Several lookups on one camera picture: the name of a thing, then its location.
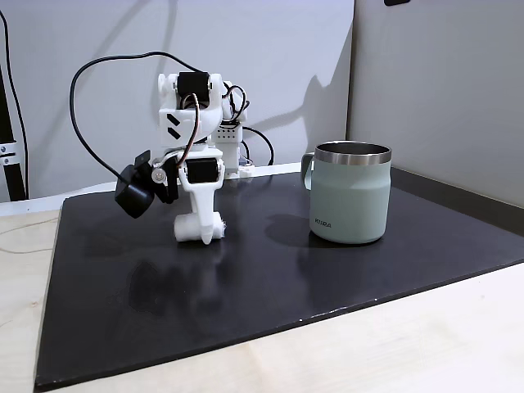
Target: mug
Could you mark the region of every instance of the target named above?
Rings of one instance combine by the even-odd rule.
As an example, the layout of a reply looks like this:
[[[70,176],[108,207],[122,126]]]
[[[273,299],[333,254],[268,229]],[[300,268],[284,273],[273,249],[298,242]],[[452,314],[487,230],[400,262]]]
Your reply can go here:
[[[391,188],[391,149],[335,141],[302,157],[301,177],[310,190],[309,227],[332,242],[374,242],[386,231]]]

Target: screw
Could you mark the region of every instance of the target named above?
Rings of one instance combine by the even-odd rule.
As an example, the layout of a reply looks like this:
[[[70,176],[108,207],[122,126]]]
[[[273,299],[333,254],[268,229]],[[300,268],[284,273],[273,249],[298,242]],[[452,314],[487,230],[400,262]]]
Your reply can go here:
[[[167,178],[167,174],[162,168],[156,168],[153,170],[152,178],[153,182],[160,184],[165,181],[165,179]]]

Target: printed text on mug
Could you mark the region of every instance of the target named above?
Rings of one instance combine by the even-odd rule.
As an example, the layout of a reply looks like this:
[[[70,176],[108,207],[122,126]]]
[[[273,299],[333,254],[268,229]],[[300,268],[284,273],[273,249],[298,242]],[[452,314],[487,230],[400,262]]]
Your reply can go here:
[[[320,225],[322,225],[323,227],[326,227],[326,228],[330,228],[331,227],[330,223],[327,223],[325,221],[320,221],[319,219],[314,219],[314,222],[317,223],[317,224],[320,224]]]

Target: mug handle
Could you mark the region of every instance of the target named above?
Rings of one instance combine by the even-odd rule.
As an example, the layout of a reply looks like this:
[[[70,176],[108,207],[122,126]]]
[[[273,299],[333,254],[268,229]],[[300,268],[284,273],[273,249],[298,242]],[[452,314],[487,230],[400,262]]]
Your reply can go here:
[[[300,178],[307,190],[311,190],[311,163],[314,153],[305,153],[300,163]]]

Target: metal mug rim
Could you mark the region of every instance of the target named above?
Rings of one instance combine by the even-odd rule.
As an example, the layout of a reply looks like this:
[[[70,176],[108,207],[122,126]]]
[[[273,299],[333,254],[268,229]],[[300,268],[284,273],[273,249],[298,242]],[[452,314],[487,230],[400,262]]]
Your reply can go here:
[[[328,145],[360,145],[367,146],[371,149],[378,149],[377,152],[366,154],[336,152],[325,150]],[[357,141],[332,141],[321,143],[314,149],[315,160],[320,160],[330,164],[337,165],[377,165],[391,161],[391,149],[388,146],[377,145],[375,143],[357,142]]]

